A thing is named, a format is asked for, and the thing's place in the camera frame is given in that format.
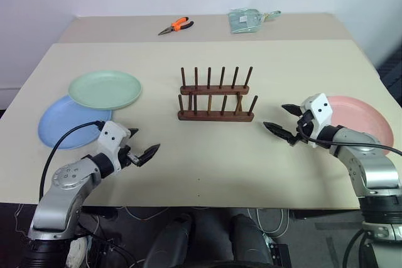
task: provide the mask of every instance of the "orange pliers handle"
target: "orange pliers handle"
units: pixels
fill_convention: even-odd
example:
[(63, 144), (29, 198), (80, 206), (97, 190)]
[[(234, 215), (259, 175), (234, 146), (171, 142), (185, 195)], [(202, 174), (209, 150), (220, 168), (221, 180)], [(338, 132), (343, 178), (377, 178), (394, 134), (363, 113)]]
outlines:
[(189, 28), (194, 24), (193, 21), (190, 21), (187, 24), (181, 25), (182, 23), (184, 23), (186, 21), (188, 21), (188, 17), (180, 18), (176, 22), (172, 23), (171, 27), (173, 28), (174, 31), (180, 31), (181, 29)]

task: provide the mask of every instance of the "plate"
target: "plate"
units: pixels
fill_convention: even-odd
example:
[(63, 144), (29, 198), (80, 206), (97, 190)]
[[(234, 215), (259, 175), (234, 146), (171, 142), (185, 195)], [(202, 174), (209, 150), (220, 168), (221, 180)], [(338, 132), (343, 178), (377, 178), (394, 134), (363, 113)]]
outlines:
[[(57, 141), (69, 130), (86, 122), (109, 121), (110, 110), (95, 110), (74, 102), (68, 95), (51, 105), (39, 121), (38, 135), (48, 147), (54, 147)], [(69, 150), (82, 147), (98, 138), (98, 128), (88, 126), (67, 136), (59, 149)]]
[(394, 136), (387, 120), (375, 108), (353, 97), (328, 97), (332, 110), (332, 125), (375, 136), (381, 144), (392, 147)]
[(78, 104), (101, 110), (123, 108), (141, 93), (140, 82), (124, 72), (112, 70), (91, 72), (76, 78), (68, 88)]

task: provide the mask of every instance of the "blue plate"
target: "blue plate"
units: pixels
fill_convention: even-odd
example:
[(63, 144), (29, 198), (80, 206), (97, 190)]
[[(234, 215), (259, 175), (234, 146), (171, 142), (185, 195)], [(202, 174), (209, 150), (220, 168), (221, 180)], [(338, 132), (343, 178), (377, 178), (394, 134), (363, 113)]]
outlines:
[[(69, 130), (86, 122), (109, 121), (111, 110), (95, 110), (74, 102), (68, 95), (51, 105), (39, 121), (38, 135), (48, 147), (54, 147), (57, 141)], [(99, 136), (98, 128), (88, 126), (67, 136), (59, 149), (69, 150), (82, 147)]]

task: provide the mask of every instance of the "plastic bag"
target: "plastic bag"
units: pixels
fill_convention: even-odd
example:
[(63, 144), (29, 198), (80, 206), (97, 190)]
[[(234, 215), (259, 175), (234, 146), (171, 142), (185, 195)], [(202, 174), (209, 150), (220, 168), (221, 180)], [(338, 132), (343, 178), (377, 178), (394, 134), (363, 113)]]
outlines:
[(257, 9), (233, 9), (229, 14), (229, 23), (232, 34), (255, 33), (261, 24), (267, 20), (280, 16), (281, 11), (260, 13)]

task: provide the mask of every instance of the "table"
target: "table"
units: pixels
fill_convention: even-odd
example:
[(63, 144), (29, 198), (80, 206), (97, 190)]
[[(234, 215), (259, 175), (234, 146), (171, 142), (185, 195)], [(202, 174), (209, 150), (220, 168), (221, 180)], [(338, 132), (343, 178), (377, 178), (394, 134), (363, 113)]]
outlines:
[[(349, 95), (377, 108), (393, 129), (394, 146), (401, 149), (402, 110), (350, 39), (63, 42), (49, 49), (0, 121), (0, 201), (37, 202), (41, 171), (50, 152), (36, 134), (38, 121), (67, 93), (71, 80), (95, 70), (121, 70), (141, 81), (140, 98), (116, 110), (113, 120), (140, 129), (130, 142), (134, 153), (159, 142), (161, 147), (143, 167), (130, 166), (106, 178), (86, 205), (358, 208), (346, 168), (337, 159), (302, 143), (289, 147), (262, 126), (262, 121), (273, 121), (294, 129), (296, 118), (280, 105), (299, 104), (317, 92)], [(253, 96), (259, 96), (252, 122), (177, 119), (180, 67), (185, 67), (190, 82), (197, 66), (202, 83), (207, 67), (212, 67), (212, 80), (217, 82), (221, 66), (226, 66), (230, 82), (239, 66), (240, 83), (250, 65), (254, 70), (243, 106), (248, 108)], [(206, 103), (200, 98), (198, 107)], [(228, 99), (228, 109), (235, 103)], [(220, 104), (218, 97), (214, 99), (213, 106)], [(94, 151), (92, 143), (57, 152), (45, 188), (58, 167)], [(389, 158), (402, 174), (400, 156)]]

